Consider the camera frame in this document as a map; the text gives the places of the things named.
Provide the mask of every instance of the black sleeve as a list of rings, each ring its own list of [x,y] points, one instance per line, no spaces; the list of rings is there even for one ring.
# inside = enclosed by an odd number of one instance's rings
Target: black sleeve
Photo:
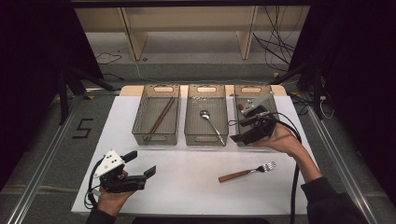
[[[101,210],[92,209],[86,224],[114,224],[116,218]]]
[[[308,200],[307,214],[310,224],[366,224],[361,210],[346,193],[337,193],[326,177],[301,185]]]

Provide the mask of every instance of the metal rail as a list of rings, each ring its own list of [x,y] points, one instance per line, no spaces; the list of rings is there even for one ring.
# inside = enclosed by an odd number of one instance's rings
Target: metal rail
[[[366,217],[369,223],[373,223],[373,224],[378,223],[378,220],[376,219],[373,210],[370,207],[370,204],[368,204],[355,178],[353,177],[352,173],[349,171],[347,164],[345,163],[342,155],[340,154],[337,145],[332,140],[332,137],[329,131],[327,130],[323,120],[318,120],[318,117],[315,115],[315,112],[312,110],[311,107],[308,107],[308,110],[309,110],[309,117],[312,119],[320,135],[320,138],[322,139],[330,155],[330,158],[332,159],[332,163],[334,164],[335,169],[337,170],[344,185],[346,186],[346,190],[349,196],[354,201],[354,203],[359,207],[359,209],[361,210],[361,212]]]
[[[30,180],[29,184],[25,188],[22,196],[19,198],[18,202],[14,206],[7,224],[19,224],[23,222],[24,217],[29,210],[30,205],[37,194],[37,191],[48,171],[52,161],[59,149],[60,144],[64,140],[64,134],[67,131],[68,127],[70,126],[71,120],[74,117],[75,111],[78,108],[79,104],[82,101],[82,96],[76,96],[73,99],[73,104],[70,107],[70,114],[65,120],[63,125],[60,125],[58,131],[56,132],[55,136],[52,138],[52,141],[49,144],[49,147],[44,154],[43,159],[41,160],[40,164],[38,165],[35,173]]]

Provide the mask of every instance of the white tabletop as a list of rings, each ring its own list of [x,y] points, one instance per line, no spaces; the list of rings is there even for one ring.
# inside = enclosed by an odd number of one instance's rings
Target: white tabletop
[[[289,96],[275,96],[276,108],[297,126],[303,145],[312,155]],[[229,137],[226,147],[189,147],[184,138],[187,99],[181,98],[176,146],[139,146],[132,135],[140,97],[118,96],[108,115],[92,161],[81,184],[72,212],[87,214],[84,197],[92,167],[110,150],[125,155],[137,150],[137,158],[126,163],[129,175],[142,175],[153,165],[157,174],[146,188],[136,192],[122,207],[131,216],[238,216],[288,215],[295,162],[271,148],[238,147]],[[233,98],[227,98],[228,118],[235,119]],[[235,127],[229,129],[235,134]],[[270,161],[275,170],[255,173],[220,184],[218,177],[257,168]],[[298,186],[304,183],[299,177]],[[94,179],[93,185],[99,184]],[[297,188],[296,214],[306,214],[306,198]]]

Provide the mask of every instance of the black cable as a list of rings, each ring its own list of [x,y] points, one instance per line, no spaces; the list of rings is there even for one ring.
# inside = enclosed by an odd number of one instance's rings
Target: black cable
[[[254,35],[254,37],[256,38],[257,42],[259,42],[260,46],[262,46],[262,48],[264,49],[264,60],[265,60],[265,64],[266,64],[268,67],[272,68],[272,69],[280,70],[280,71],[283,71],[283,72],[287,72],[287,70],[280,69],[280,68],[276,67],[275,65],[274,65],[274,67],[273,67],[272,65],[270,65],[270,64],[267,62],[267,50],[270,51],[270,53],[272,53],[273,55],[275,55],[278,59],[280,59],[280,60],[282,60],[282,61],[284,61],[284,60],[283,60],[280,56],[278,56],[275,52],[273,52],[273,51],[271,51],[270,49],[268,49],[268,47],[264,46],[264,44],[260,41],[260,39],[259,39],[255,34],[253,34],[253,35]]]
[[[125,80],[125,78],[116,76],[116,75],[114,75],[112,73],[103,73],[102,75],[103,76],[113,76],[113,77],[117,77],[119,80]]]
[[[268,20],[271,22],[271,26],[273,27],[273,30],[271,31],[271,36],[270,36],[270,39],[269,39],[269,40],[271,40],[271,38],[272,38],[272,36],[273,36],[273,37],[278,41],[279,45],[280,45],[281,43],[284,43],[284,42],[282,41],[282,38],[280,37],[280,34],[279,34],[278,30],[276,29],[276,26],[274,25],[274,23],[273,23],[273,21],[272,21],[272,19],[271,19],[271,17],[270,17],[270,14],[268,13],[267,7],[264,7],[264,10],[265,10],[265,12],[267,13]],[[277,17],[278,17],[278,13],[277,13],[277,12],[278,12],[278,10],[277,10],[277,7],[276,7],[276,21],[277,21]],[[282,48],[280,48],[280,51],[282,52],[283,58],[284,58],[285,61],[286,61],[286,57],[285,57],[285,54],[283,53]]]
[[[304,107],[300,110],[300,112],[298,112],[297,115],[306,115],[306,114],[308,113],[308,111],[309,111],[308,108],[306,109],[307,106],[309,106],[309,104],[304,105]]]
[[[290,97],[290,99],[293,101],[293,104],[304,104],[304,105],[313,105],[314,102],[309,102],[309,101],[304,101],[299,99],[298,97]]]
[[[256,39],[259,39],[260,41],[264,41],[264,42],[268,42],[269,44],[272,44],[272,45],[275,45],[275,46],[278,46],[278,47],[282,47],[282,48],[285,48],[285,49],[288,49],[288,50],[291,50],[291,51],[294,51],[295,50],[295,47],[293,47],[293,46],[291,46],[291,45],[287,45],[287,46],[281,46],[281,45],[279,45],[279,44],[277,44],[277,43],[274,43],[274,42],[271,42],[271,41],[268,41],[268,40],[264,40],[264,39],[261,39],[261,38],[259,38],[259,37],[257,37],[254,33],[253,33],[253,35],[256,37]]]
[[[300,143],[303,142],[302,139],[301,139],[301,136],[300,136],[300,134],[299,134],[299,132],[298,132],[298,130],[297,130],[297,128],[296,128],[296,126],[294,125],[293,122],[291,122],[291,120],[290,120],[287,116],[285,116],[285,115],[282,114],[282,113],[271,113],[271,114],[279,114],[279,115],[282,115],[283,117],[285,117],[285,118],[291,123],[291,125],[292,125],[294,128],[292,128],[289,124],[287,124],[287,123],[285,123],[285,122],[283,122],[283,121],[281,121],[281,120],[278,120],[278,119],[272,119],[272,118],[269,118],[269,117],[263,117],[263,118],[264,118],[264,119],[273,120],[273,121],[275,121],[275,122],[277,122],[277,123],[279,123],[279,124],[281,124],[281,125],[283,125],[283,126],[289,128],[289,130],[291,130],[291,131],[294,133],[294,135],[295,135],[295,137],[297,138],[297,140],[298,140]],[[295,201],[296,201],[297,182],[298,182],[299,172],[300,172],[300,168],[299,168],[298,165],[296,164],[296,166],[295,166],[295,168],[294,168],[293,183],[292,183],[292,185],[291,185],[291,196],[290,196],[290,224],[294,224],[294,222],[295,222],[295,206],[296,206],[296,202],[295,202]]]
[[[288,8],[288,6],[286,6],[285,9],[283,10],[283,13],[282,13],[282,20],[280,21],[280,23],[277,24],[277,21],[276,21],[277,32],[278,32],[278,34],[279,34],[279,39],[282,41],[283,47],[285,47],[285,41],[282,40],[282,37],[280,36],[280,25],[282,24],[283,18],[284,18],[284,16],[285,16],[285,11],[286,11],[287,8]],[[290,52],[288,51],[288,49],[285,48],[285,50],[286,50],[286,52],[289,54],[289,57],[291,57],[291,54],[290,54]]]
[[[93,197],[92,194],[92,190],[97,188],[97,187],[92,187],[92,180],[93,180],[93,174],[95,173],[96,169],[98,168],[98,166],[100,165],[100,163],[102,163],[103,159],[99,160],[95,166],[93,166],[93,169],[91,171],[91,175],[90,175],[90,181],[88,183],[88,190],[87,193],[85,194],[85,197],[88,197],[88,199],[90,200],[91,204],[92,204],[92,208],[96,208],[98,203],[96,202],[95,198]]]
[[[301,97],[297,96],[296,94],[291,93],[291,92],[288,92],[288,91],[286,92],[286,94],[287,94],[291,99],[293,99],[293,100],[298,100],[299,102],[304,102],[304,103],[308,103],[308,104],[313,104],[313,103],[314,103],[314,101],[305,100],[304,98],[301,98]]]
[[[96,189],[96,188],[98,188],[98,187],[100,187],[100,185],[97,185],[97,186],[93,187],[92,189]],[[93,209],[92,204],[89,203],[89,202],[87,202],[87,195],[88,195],[88,194],[91,194],[91,193],[89,193],[88,191],[85,193],[85,197],[84,197],[84,206],[85,206],[87,209]]]
[[[290,34],[288,36],[286,36],[286,38],[284,40],[287,40],[291,36],[291,34],[293,34],[293,32],[295,31],[298,23],[300,22],[301,16],[303,15],[303,10],[304,10],[304,6],[301,7],[300,16],[298,17],[297,22],[294,24],[293,29],[291,30]]]

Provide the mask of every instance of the fork handle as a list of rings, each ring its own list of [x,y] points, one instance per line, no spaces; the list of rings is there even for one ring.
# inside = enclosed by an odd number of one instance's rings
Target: fork handle
[[[222,183],[227,180],[235,179],[239,176],[248,175],[249,173],[250,173],[249,170],[245,170],[245,171],[241,171],[241,172],[230,174],[230,175],[224,175],[224,176],[219,177],[219,182]]]

